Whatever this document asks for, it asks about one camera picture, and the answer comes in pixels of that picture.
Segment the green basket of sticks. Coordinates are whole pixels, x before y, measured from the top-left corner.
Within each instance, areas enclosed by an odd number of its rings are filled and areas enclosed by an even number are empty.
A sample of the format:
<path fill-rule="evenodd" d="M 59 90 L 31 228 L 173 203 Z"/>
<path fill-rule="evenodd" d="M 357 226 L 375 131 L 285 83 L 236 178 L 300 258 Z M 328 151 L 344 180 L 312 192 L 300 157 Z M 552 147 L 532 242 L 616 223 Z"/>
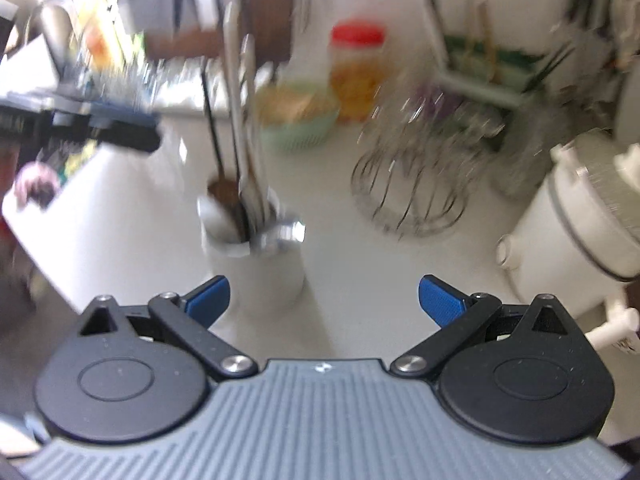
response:
<path fill-rule="evenodd" d="M 322 144 L 341 109 L 329 87 L 310 81 L 268 84 L 257 91 L 256 100 L 262 142 L 283 153 Z"/>

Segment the brown wooden spoon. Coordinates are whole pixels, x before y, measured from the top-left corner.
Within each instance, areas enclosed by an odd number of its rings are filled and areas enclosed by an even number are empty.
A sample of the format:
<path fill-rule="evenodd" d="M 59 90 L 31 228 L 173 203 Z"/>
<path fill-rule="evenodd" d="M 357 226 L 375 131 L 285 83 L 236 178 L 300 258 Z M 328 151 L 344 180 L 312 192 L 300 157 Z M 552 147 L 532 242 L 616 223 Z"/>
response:
<path fill-rule="evenodd" d="M 218 200 L 229 211 L 240 233 L 239 243 L 248 240 L 248 226 L 244 207 L 239 196 L 238 182 L 228 178 L 224 180 L 210 180 L 207 185 L 207 196 Z"/>

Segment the large metal spoon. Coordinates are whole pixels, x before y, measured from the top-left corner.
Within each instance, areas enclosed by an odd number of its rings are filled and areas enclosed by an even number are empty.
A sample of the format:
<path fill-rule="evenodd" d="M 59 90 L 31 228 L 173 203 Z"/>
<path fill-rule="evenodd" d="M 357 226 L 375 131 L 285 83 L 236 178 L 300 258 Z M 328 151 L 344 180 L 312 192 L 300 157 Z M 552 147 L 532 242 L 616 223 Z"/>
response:
<path fill-rule="evenodd" d="M 250 240 L 255 254 L 280 254 L 299 248 L 306 238 L 306 224 L 296 214 L 286 214 L 267 224 Z"/>

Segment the white ceramic utensil crock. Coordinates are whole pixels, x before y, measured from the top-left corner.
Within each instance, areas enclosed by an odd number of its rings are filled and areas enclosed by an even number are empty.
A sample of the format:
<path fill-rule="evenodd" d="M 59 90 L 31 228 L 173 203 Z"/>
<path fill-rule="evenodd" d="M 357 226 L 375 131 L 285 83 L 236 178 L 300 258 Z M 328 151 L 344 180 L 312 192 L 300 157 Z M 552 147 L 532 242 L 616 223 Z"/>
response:
<path fill-rule="evenodd" d="M 282 205 L 273 190 L 268 192 L 268 200 L 274 213 L 273 220 L 286 214 L 296 214 Z M 218 242 L 202 224 L 201 242 L 209 270 L 227 278 L 231 307 L 236 310 L 254 318 L 284 312 L 292 308 L 303 290 L 303 244 L 280 254 L 255 254 L 250 251 L 250 241 Z"/>

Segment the black metal shelf rack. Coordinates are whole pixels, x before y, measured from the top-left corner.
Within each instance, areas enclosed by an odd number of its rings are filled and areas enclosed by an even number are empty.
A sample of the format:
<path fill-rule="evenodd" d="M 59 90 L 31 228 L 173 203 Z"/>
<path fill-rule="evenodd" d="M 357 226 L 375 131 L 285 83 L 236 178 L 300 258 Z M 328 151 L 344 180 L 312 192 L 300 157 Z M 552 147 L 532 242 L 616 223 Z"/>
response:
<path fill-rule="evenodd" d="M 174 58 L 218 58 L 224 10 L 234 4 L 240 34 L 255 41 L 257 63 L 278 66 L 292 56 L 298 0 L 105 0 L 122 60 L 101 82 L 117 101 L 147 101 L 157 64 Z"/>

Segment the white long chopstick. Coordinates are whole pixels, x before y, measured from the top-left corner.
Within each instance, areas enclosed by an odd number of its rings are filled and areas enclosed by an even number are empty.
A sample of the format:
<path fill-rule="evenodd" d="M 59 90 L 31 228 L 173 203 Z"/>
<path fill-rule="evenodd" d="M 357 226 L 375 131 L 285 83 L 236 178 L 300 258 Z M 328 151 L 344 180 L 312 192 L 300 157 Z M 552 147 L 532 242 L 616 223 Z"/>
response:
<path fill-rule="evenodd" d="M 240 10 L 233 2 L 224 9 L 222 36 L 239 201 L 246 214 L 248 232 L 253 236 L 267 223 L 271 210 L 268 188 L 260 166 L 256 127 L 250 111 L 250 84 L 255 82 L 252 65 L 255 55 L 251 50 L 241 49 Z"/>

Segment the green white utensil drainer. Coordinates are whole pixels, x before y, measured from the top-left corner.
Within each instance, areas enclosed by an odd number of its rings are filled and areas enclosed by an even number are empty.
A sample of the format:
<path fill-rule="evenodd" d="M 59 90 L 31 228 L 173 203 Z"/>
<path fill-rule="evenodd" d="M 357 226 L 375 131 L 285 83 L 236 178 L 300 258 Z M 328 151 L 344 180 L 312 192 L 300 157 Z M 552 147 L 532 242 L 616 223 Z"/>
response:
<path fill-rule="evenodd" d="M 464 33 L 448 32 L 439 0 L 420 0 L 437 80 L 473 101 L 515 110 L 575 51 L 570 41 L 551 53 L 500 47 L 488 1 L 466 0 Z"/>

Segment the black chopstick left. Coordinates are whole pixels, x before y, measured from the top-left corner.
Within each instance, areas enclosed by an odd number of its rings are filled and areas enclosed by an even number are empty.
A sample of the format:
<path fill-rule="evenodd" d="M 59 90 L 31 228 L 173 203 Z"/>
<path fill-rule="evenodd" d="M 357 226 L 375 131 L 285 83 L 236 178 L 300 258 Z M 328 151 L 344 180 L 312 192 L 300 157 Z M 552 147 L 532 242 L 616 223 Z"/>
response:
<path fill-rule="evenodd" d="M 219 181 L 222 181 L 226 177 L 226 173 L 224 172 L 224 159 L 222 158 L 222 153 L 221 153 L 221 149 L 218 141 L 216 120 L 215 120 L 214 112 L 212 109 L 212 102 L 210 102 L 207 65 L 208 65 L 208 59 L 202 58 L 201 68 L 200 68 L 200 79 L 201 79 L 201 87 L 203 91 L 204 114 L 208 122 L 210 136 L 212 137 L 214 156 L 215 156 L 216 166 L 217 166 L 217 177 Z"/>

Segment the white ceramic soup spoon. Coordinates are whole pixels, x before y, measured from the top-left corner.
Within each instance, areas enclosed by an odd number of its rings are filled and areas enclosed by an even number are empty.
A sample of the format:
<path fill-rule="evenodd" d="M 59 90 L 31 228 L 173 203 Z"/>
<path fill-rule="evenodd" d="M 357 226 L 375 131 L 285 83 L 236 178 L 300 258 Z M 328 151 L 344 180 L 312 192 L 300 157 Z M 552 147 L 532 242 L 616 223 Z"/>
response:
<path fill-rule="evenodd" d="M 239 243 L 240 233 L 229 211 L 213 197 L 200 196 L 198 202 L 198 218 L 204 230 L 221 243 Z"/>

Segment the red-lid plastic jar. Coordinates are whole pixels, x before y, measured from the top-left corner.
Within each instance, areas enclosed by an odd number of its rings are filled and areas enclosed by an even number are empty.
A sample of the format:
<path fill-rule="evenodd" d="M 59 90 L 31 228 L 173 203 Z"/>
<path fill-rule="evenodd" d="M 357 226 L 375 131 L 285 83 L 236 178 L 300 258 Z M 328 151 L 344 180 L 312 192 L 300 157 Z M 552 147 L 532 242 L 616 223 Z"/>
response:
<path fill-rule="evenodd" d="M 330 32 L 330 87 L 340 102 L 341 122 L 364 122 L 373 110 L 385 68 L 386 28 L 352 18 Z"/>

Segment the chrome kitchen faucet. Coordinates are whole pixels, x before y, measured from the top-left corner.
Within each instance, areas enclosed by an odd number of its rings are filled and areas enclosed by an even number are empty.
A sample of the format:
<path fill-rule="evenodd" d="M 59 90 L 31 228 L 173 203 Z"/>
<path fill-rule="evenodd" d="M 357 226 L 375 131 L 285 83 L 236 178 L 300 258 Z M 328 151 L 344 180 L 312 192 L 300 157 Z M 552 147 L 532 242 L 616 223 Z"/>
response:
<path fill-rule="evenodd" d="M 24 44 L 35 27 L 47 46 L 58 74 L 58 92 L 72 96 L 84 84 L 86 66 L 81 53 L 78 13 L 73 0 L 42 0 L 29 14 Z"/>

